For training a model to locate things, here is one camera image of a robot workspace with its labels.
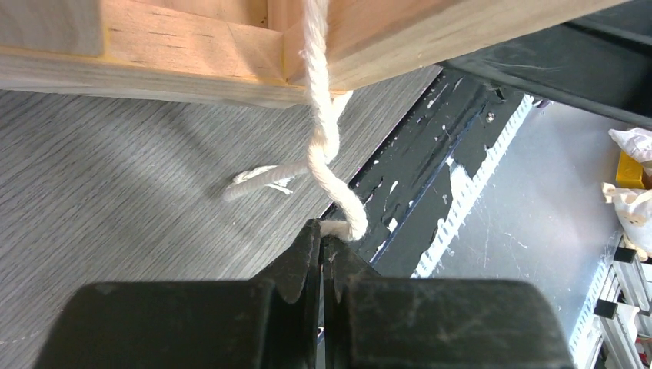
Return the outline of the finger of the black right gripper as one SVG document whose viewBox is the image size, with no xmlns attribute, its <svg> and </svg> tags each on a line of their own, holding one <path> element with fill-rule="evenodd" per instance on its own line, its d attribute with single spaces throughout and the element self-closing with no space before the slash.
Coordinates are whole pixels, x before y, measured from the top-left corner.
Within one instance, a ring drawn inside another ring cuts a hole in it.
<svg viewBox="0 0 652 369">
<path fill-rule="evenodd" d="M 651 3 L 627 1 L 443 66 L 649 128 Z"/>
</svg>

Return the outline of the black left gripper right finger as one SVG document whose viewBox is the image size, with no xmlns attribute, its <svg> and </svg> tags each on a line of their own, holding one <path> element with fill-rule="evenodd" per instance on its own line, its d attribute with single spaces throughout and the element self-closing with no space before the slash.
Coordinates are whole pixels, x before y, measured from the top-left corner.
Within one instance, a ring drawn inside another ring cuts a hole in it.
<svg viewBox="0 0 652 369">
<path fill-rule="evenodd" d="M 571 368 L 561 326 L 532 284 L 389 278 L 322 240 L 329 368 Z"/>
</svg>

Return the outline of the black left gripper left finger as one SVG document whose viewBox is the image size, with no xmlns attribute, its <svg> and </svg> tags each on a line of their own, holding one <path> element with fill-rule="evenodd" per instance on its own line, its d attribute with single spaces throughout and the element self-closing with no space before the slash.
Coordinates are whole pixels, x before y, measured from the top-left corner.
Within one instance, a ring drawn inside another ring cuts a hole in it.
<svg viewBox="0 0 652 369">
<path fill-rule="evenodd" d="M 248 280 L 98 282 L 79 288 L 37 368 L 313 368 L 320 227 Z"/>
</svg>

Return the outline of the pink unicorn print cushion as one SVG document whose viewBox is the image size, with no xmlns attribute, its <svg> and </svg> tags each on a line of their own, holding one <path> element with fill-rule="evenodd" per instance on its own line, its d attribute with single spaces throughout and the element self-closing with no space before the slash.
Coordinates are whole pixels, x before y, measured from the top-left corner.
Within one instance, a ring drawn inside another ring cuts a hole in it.
<svg viewBox="0 0 652 369">
<path fill-rule="evenodd" d="M 327 196 L 344 212 L 343 221 L 322 221 L 321 235 L 342 241 L 362 238 L 368 227 L 367 214 L 358 196 L 329 168 L 340 148 L 338 119 L 352 96 L 350 91 L 332 98 L 326 57 L 328 1 L 304 2 L 304 59 L 307 97 L 311 106 L 313 129 L 307 145 L 306 159 L 285 165 L 268 165 L 237 175 L 225 189 L 223 198 L 232 201 L 264 186 L 285 194 L 285 186 L 294 177 L 310 173 Z"/>
</svg>

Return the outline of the wooden slatted pet bed frame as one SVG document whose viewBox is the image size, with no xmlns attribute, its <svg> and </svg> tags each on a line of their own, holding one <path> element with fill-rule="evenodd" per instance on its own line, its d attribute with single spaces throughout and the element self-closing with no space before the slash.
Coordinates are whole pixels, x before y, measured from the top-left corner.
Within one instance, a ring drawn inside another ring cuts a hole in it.
<svg viewBox="0 0 652 369">
<path fill-rule="evenodd" d="M 610 1 L 332 1 L 340 93 L 537 32 Z M 299 1 L 3 1 L 1 87 L 286 108 L 304 101 Z"/>
</svg>

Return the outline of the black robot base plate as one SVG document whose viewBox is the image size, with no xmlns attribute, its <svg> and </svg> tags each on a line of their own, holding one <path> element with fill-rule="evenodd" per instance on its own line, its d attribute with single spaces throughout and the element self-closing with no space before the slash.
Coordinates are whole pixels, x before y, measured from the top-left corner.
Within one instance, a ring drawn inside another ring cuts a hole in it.
<svg viewBox="0 0 652 369">
<path fill-rule="evenodd" d="M 440 263 L 533 98 L 442 70 L 351 180 L 368 215 L 352 250 L 384 276 Z"/>
</svg>

